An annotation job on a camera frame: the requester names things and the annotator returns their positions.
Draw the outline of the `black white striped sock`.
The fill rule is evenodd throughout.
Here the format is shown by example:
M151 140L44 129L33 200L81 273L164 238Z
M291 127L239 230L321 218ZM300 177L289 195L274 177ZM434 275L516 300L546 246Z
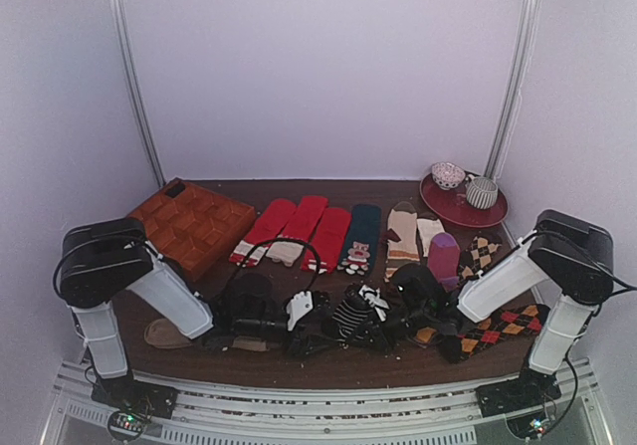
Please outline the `black white striped sock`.
M358 294L362 285L350 285L345 289L341 302L322 324L322 331L329 337L339 340L338 320L358 323L372 317L378 318L376 312Z

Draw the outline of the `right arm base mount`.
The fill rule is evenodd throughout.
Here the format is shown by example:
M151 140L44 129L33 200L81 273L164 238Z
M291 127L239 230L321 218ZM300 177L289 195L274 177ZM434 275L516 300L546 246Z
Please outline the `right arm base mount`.
M531 440L548 430L548 407L556 405L561 390L554 375L526 370L516 378L479 386L476 396L484 418L503 415L514 436Z

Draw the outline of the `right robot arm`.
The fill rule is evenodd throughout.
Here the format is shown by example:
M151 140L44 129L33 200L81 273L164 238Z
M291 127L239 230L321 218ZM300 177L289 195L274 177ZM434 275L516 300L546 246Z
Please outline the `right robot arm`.
M374 289L348 287L332 316L337 338L388 351L425 332L448 362L459 363L506 338L532 336L528 370L512 382L510 396L533 405L613 293L613 240L601 227L544 210L498 264L484 263L490 245L475 239L452 291L424 265L399 267L389 281L400 299L396 308Z

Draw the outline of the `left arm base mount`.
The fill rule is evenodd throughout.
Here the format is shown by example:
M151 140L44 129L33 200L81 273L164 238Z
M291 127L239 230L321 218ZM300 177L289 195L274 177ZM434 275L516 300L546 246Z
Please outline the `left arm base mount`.
M131 373L114 379L97 375L91 384L92 401L112 408L107 432L122 443L140 438L154 418L170 419L178 396L174 387L139 381Z

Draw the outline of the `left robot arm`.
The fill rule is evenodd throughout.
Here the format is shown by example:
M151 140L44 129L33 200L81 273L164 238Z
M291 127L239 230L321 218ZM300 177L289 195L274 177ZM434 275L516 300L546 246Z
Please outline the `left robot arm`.
M76 227L66 233L53 273L56 295L71 309L106 395L122 409L136 407L143 389L129 375L129 362L113 299L131 292L204 349L222 348L238 336L276 341L292 354L313 347L305 322L329 307L328 294L307 285L283 305L273 285L257 273L237 268L211 300L192 292L173 259L160 253L133 218Z

